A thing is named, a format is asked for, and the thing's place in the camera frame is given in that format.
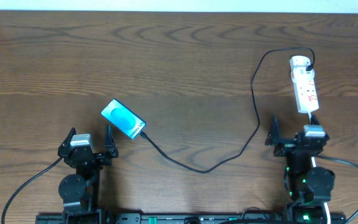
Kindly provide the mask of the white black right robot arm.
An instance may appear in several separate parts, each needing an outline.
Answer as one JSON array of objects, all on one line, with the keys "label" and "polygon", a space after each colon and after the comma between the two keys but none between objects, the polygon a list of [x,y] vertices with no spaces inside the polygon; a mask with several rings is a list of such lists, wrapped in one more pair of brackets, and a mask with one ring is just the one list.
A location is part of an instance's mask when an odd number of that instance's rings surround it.
[{"label": "white black right robot arm", "polygon": [[316,157],[329,140],[316,116],[294,138],[281,135],[277,117],[270,124],[265,145],[274,147],[275,157],[286,159],[284,184],[291,202],[287,203],[283,219],[296,223],[332,223],[328,202],[334,187],[335,174],[316,165]]}]

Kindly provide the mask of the blue screen smartphone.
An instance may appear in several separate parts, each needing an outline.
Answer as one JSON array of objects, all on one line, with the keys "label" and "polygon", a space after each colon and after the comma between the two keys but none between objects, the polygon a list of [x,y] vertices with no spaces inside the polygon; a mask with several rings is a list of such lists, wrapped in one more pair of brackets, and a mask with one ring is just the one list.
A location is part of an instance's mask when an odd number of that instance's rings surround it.
[{"label": "blue screen smartphone", "polygon": [[101,115],[130,139],[135,139],[146,126],[143,119],[117,99],[113,99],[102,110]]}]

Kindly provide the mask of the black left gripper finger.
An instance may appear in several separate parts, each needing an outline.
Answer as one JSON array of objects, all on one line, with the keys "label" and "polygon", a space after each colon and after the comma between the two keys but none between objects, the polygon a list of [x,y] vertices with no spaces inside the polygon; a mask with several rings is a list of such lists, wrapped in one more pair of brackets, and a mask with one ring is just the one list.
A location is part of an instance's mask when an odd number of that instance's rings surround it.
[{"label": "black left gripper finger", "polygon": [[74,135],[76,135],[76,129],[71,128],[70,132],[68,133],[68,136],[62,142],[61,147],[68,147],[70,145],[71,139]]},{"label": "black left gripper finger", "polygon": [[112,136],[111,126],[106,126],[106,134],[104,139],[104,148],[111,157],[119,157],[119,152]]}]

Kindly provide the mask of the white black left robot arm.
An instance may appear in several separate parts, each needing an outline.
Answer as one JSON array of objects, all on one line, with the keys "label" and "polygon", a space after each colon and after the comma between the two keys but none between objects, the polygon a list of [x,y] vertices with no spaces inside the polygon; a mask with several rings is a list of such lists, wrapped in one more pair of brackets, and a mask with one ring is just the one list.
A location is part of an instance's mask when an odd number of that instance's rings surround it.
[{"label": "white black left robot arm", "polygon": [[63,199],[63,223],[116,223],[116,217],[99,206],[100,172],[119,153],[106,126],[104,152],[94,153],[90,134],[77,134],[72,128],[58,148],[58,156],[76,170],[63,178],[58,193]]}]

